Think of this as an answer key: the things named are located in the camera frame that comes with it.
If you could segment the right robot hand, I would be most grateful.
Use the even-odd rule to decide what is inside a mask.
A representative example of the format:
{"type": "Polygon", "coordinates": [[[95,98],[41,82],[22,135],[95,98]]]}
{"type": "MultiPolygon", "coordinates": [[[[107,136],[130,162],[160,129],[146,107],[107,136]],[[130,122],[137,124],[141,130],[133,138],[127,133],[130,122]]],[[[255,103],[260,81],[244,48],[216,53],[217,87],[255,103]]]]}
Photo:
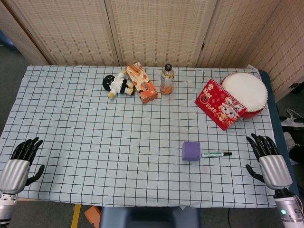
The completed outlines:
{"type": "Polygon", "coordinates": [[[274,141],[266,136],[251,134],[246,137],[259,163],[261,174],[246,165],[248,173],[272,190],[287,189],[293,183],[287,164],[274,141]]]}

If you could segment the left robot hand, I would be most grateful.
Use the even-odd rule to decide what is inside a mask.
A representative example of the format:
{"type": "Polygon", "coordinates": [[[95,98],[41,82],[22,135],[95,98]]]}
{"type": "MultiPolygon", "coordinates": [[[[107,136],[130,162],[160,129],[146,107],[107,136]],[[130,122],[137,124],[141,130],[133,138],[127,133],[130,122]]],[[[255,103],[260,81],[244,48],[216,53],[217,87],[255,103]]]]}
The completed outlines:
{"type": "Polygon", "coordinates": [[[0,191],[4,194],[18,194],[26,186],[36,182],[43,174],[45,166],[41,165],[38,172],[29,177],[30,167],[36,153],[43,143],[38,137],[20,143],[6,162],[0,175],[0,191]]]}

